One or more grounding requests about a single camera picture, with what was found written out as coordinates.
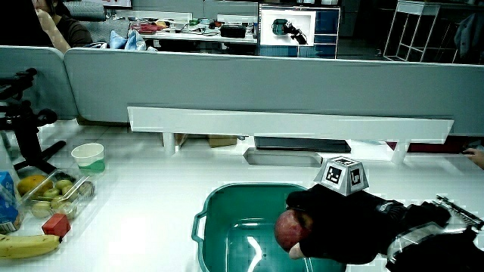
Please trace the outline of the person's right hand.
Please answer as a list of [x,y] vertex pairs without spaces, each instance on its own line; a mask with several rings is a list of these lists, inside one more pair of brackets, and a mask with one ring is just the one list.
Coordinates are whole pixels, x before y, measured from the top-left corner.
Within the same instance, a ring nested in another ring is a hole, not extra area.
[[345,156],[326,159],[307,190],[290,193],[287,209],[294,211],[308,231],[294,234],[290,251],[329,258],[344,264],[366,264],[385,254],[397,232],[403,205],[366,191],[368,180],[361,162]]

